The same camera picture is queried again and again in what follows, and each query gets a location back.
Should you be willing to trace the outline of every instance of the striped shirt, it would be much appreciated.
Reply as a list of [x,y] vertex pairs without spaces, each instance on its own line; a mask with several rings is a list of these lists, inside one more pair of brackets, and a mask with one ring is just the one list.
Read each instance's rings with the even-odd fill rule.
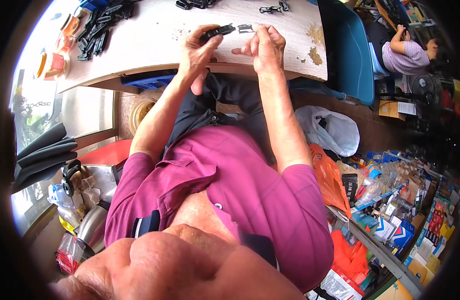
[[392,73],[405,75],[424,75],[430,64],[427,53],[414,41],[404,41],[405,55],[396,53],[390,48],[390,42],[386,42],[382,48],[383,63]]

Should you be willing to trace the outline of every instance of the black headphones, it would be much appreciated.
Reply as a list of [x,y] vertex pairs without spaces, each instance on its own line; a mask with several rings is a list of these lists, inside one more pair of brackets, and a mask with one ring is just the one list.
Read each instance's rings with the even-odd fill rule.
[[61,185],[65,190],[65,193],[70,197],[73,196],[75,192],[75,187],[73,183],[71,183],[71,176],[73,176],[76,172],[82,171],[82,163],[78,159],[72,160],[68,165],[65,165],[63,168],[63,179],[61,180]]

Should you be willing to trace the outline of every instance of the blue plastic crate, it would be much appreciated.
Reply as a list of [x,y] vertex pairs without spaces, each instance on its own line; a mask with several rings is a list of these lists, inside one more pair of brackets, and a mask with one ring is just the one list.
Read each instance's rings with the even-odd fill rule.
[[121,84],[124,86],[139,87],[143,90],[154,90],[159,87],[164,87],[170,84],[171,80],[175,75],[163,75],[152,78],[145,78],[139,80],[128,81],[124,77],[121,77]]
[[82,0],[80,1],[80,7],[86,8],[89,11],[93,11],[94,9],[104,9],[108,6],[107,0]]

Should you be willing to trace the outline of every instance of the forearm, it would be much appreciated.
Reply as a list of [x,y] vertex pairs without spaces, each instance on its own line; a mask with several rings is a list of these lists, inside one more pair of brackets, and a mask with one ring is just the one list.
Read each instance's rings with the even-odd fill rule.
[[167,86],[160,99],[143,118],[131,142],[130,155],[147,153],[154,162],[161,153],[173,131],[173,124],[185,93],[191,86],[188,76],[177,74]]
[[390,43],[401,41],[402,34],[403,34],[403,31],[397,31],[396,34],[393,36],[392,40],[390,41]]
[[258,76],[263,112],[278,172],[291,165],[313,166],[305,135],[298,123],[283,70]]

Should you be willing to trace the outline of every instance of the gray cloth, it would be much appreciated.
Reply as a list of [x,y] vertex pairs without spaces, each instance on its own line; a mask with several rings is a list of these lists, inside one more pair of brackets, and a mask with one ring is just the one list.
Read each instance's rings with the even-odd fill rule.
[[12,194],[39,181],[51,179],[68,160],[77,158],[77,153],[71,150],[78,144],[74,138],[65,138],[66,135],[65,126],[58,123],[17,155]]

